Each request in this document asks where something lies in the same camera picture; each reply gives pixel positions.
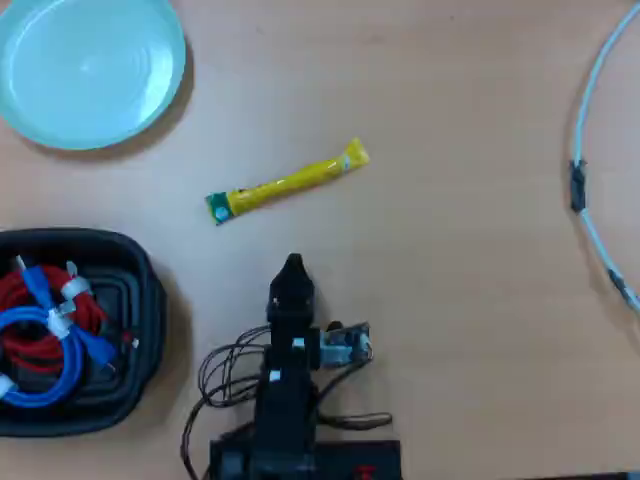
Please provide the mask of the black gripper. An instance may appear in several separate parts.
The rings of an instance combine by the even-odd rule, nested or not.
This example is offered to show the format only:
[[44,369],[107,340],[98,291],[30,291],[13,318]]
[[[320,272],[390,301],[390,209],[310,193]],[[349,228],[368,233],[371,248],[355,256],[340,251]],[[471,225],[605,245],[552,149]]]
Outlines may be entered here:
[[[305,316],[313,319],[315,285],[299,253],[287,256],[269,287],[268,319],[289,313],[296,303]],[[270,323],[270,346],[265,351],[268,370],[320,368],[320,330],[305,320],[276,320]]]

